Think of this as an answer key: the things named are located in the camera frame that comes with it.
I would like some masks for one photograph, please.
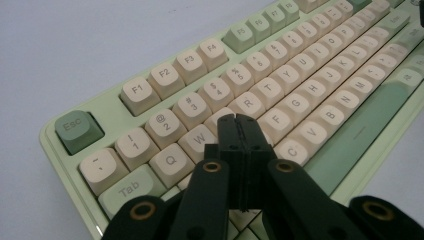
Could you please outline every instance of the keycap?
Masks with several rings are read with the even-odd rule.
[[[159,152],[159,148],[143,128],[134,128],[122,135],[116,141],[115,149],[131,171]]]
[[[409,18],[410,15],[408,12],[396,9],[391,11],[388,16],[381,21],[380,24],[389,32],[398,32],[406,25]]]
[[[297,34],[294,31],[286,32],[278,40],[284,46],[286,46],[287,48],[290,48],[290,52],[289,52],[290,57],[293,57],[296,54],[300,53],[306,47],[306,44],[303,41],[302,37],[299,36],[299,34]]]
[[[284,97],[284,91],[274,79],[267,77],[256,83],[250,90],[268,110]]]
[[[284,138],[277,146],[274,147],[277,157],[282,159],[290,159],[297,164],[303,166],[311,157],[308,150],[298,141],[291,138]]]
[[[329,94],[328,89],[319,81],[309,78],[298,88],[303,96],[309,99],[311,108],[318,106]]]
[[[194,169],[194,163],[176,143],[155,155],[149,164],[167,188],[174,186]]]
[[[101,149],[84,158],[79,170],[96,196],[128,174],[128,170],[111,148]]]
[[[207,102],[212,112],[227,106],[234,99],[230,87],[221,78],[212,78],[197,93]]]
[[[177,116],[169,109],[154,114],[146,123],[145,129],[160,149],[177,141],[187,132]]]
[[[306,45],[311,45],[318,39],[318,30],[309,22],[303,22],[295,29],[302,37]]]
[[[318,70],[318,72],[313,76],[316,77],[317,80],[322,83],[329,92],[334,91],[344,79],[342,79],[342,75],[332,67],[325,67]]]
[[[222,43],[214,38],[207,39],[200,43],[197,48],[197,53],[205,62],[209,72],[228,61],[227,53]]]
[[[277,41],[272,41],[261,51],[271,62],[275,70],[289,60],[287,48]]]
[[[228,107],[223,107],[216,113],[212,114],[208,119],[205,121],[205,126],[208,127],[208,129],[216,136],[218,137],[218,119],[222,116],[228,115],[228,114],[235,114],[233,110],[231,110]]]
[[[271,33],[275,33],[286,26],[286,16],[278,6],[269,6],[262,15],[270,24]]]
[[[305,13],[309,13],[318,7],[317,0],[296,0],[296,3],[299,6],[299,9]]]
[[[69,112],[57,119],[54,126],[57,135],[71,155],[104,136],[94,118],[84,111]]]
[[[362,9],[371,3],[370,0],[350,0],[349,2],[352,4],[354,12],[358,12],[359,9]]]
[[[166,188],[147,164],[140,166],[99,196],[99,202],[109,219],[127,201],[143,195],[160,196]]]
[[[332,28],[340,25],[343,22],[343,14],[336,7],[327,7],[323,14],[330,20],[330,25]]]
[[[310,23],[317,29],[317,32],[319,34],[318,37],[324,36],[331,30],[330,19],[328,19],[328,17],[326,17],[324,14],[317,13],[312,17],[311,20],[312,21],[310,21]]]
[[[305,49],[305,54],[316,62],[317,66],[323,66],[326,62],[331,59],[330,50],[325,47],[322,43],[316,42]]]
[[[294,1],[285,0],[284,3],[280,2],[278,4],[278,7],[282,9],[284,14],[286,15],[287,25],[299,19],[299,6],[297,6]]]
[[[183,78],[186,85],[208,73],[208,69],[202,58],[192,49],[179,54],[175,58],[173,66]]]
[[[293,127],[293,121],[278,108],[271,108],[258,119],[261,129],[271,138],[273,142],[279,142]]]
[[[242,53],[255,44],[253,32],[245,23],[232,26],[222,41],[236,53]]]
[[[212,111],[205,100],[194,92],[181,97],[172,111],[188,130],[204,122],[212,115]]]
[[[203,124],[191,129],[178,140],[178,144],[195,163],[204,159],[205,144],[214,143],[218,143],[217,137]]]
[[[251,16],[246,25],[252,30],[255,42],[258,43],[271,35],[271,26],[261,14]]]
[[[235,113],[248,115],[255,119],[265,112],[265,106],[259,98],[251,92],[245,92],[238,96],[230,104],[228,104],[228,108],[233,110]]]
[[[308,99],[298,93],[288,95],[275,107],[287,113],[294,125],[297,125],[311,112],[311,104]]]
[[[317,63],[306,53],[299,53],[294,56],[287,64],[292,66],[300,73],[301,81],[311,76],[314,73],[318,65]]]
[[[235,64],[229,67],[221,78],[230,86],[235,97],[240,96],[243,92],[249,90],[255,84],[252,74],[242,64]]]
[[[159,95],[143,77],[126,82],[120,96],[133,116],[140,115],[160,102]]]
[[[302,122],[297,131],[307,140],[309,148],[318,149],[328,138],[327,130],[317,122],[310,120]]]
[[[250,54],[242,64],[252,74],[255,82],[261,81],[272,71],[270,60],[261,52]]]
[[[150,71],[148,81],[162,100],[185,86],[177,70],[170,63],[154,67]]]
[[[269,77],[280,84],[284,91],[284,95],[290,93],[302,82],[300,73],[290,65],[283,65],[279,67],[277,70],[271,73]]]

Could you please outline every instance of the white background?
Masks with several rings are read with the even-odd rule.
[[[271,2],[1,1],[1,239],[90,238],[39,144],[45,123]],[[365,191],[422,225],[423,123]]]

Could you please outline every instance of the cream keycap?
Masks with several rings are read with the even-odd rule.
[[[235,115],[233,110],[228,107],[223,107],[219,111],[214,113],[212,116],[210,116],[208,119],[206,119],[204,124],[216,137],[218,137],[218,119],[228,114]]]
[[[203,123],[212,111],[203,98],[194,92],[181,97],[172,108],[172,111],[188,130]]]
[[[316,42],[303,51],[310,56],[318,66],[323,66],[331,59],[330,50],[322,43]]]
[[[293,68],[292,66],[285,64],[275,70],[270,78],[274,79],[284,91],[284,95],[289,94],[293,89],[295,89],[302,82],[300,73]]]
[[[297,125],[311,112],[309,101],[298,93],[291,93],[275,107],[287,113],[294,125]]]
[[[290,57],[287,48],[277,41],[268,43],[261,52],[270,60],[273,70],[286,63]]]
[[[330,104],[321,105],[314,114],[318,114],[319,119],[328,123],[327,130],[329,134],[334,133],[346,121],[344,113],[339,108]]]
[[[186,85],[208,73],[202,58],[193,49],[179,54],[173,65]]]
[[[279,142],[294,127],[290,117],[278,108],[271,108],[258,119],[258,123],[274,143]]]
[[[287,63],[287,65],[290,65],[297,70],[300,74],[300,81],[302,82],[311,76],[311,74],[318,68],[316,62],[306,53],[297,54]]]
[[[283,45],[290,49],[289,56],[290,58],[294,57],[296,54],[300,53],[306,46],[302,37],[299,36],[294,31],[288,31],[283,34],[281,38],[278,39]]]
[[[308,150],[298,141],[285,138],[276,147],[275,154],[278,158],[291,160],[303,166],[310,158]]]
[[[171,188],[194,169],[194,163],[178,144],[173,143],[149,162],[167,188]]]
[[[159,148],[142,128],[134,128],[118,138],[115,149],[131,171],[159,152]]]
[[[212,112],[227,106],[234,99],[228,84],[217,77],[206,82],[197,93],[206,101]]]
[[[230,86],[235,97],[240,96],[240,94],[246,92],[255,84],[252,74],[242,64],[235,64],[228,68],[221,75],[221,78]]]
[[[195,163],[204,159],[205,144],[217,142],[215,135],[203,124],[191,129],[178,140],[178,144]]]
[[[313,77],[317,78],[317,81],[324,84],[328,91],[334,91],[344,79],[342,75],[334,68],[323,67]]]
[[[208,72],[228,61],[227,53],[222,43],[215,38],[210,38],[200,43],[196,51],[206,64]]]
[[[302,95],[309,100],[312,109],[318,106],[329,94],[327,88],[313,78],[309,78],[303,82],[296,91],[303,93]]]
[[[234,99],[230,104],[228,104],[228,108],[233,110],[235,113],[244,114],[254,119],[257,119],[265,113],[265,106],[259,98],[251,92],[245,92]]]
[[[84,158],[79,169],[96,196],[128,174],[112,148],[101,149]]]
[[[162,63],[154,67],[150,71],[148,81],[162,100],[185,86],[177,70],[170,63]]]
[[[284,91],[272,78],[264,78],[262,81],[256,83],[249,92],[257,96],[265,106],[265,109],[270,109],[278,101],[284,97]]]
[[[242,64],[250,71],[255,82],[264,79],[272,71],[271,62],[261,52],[250,54]]]
[[[143,77],[136,77],[122,86],[121,99],[133,116],[138,116],[160,102],[158,94]]]
[[[319,37],[318,30],[309,22],[300,23],[295,31],[297,31],[299,35],[303,37],[303,40],[307,46],[314,43]]]
[[[187,132],[177,116],[169,109],[161,110],[150,117],[145,129],[161,149],[176,142]]]
[[[322,13],[315,14],[311,18],[310,23],[316,27],[318,37],[324,36],[332,29],[330,19]]]

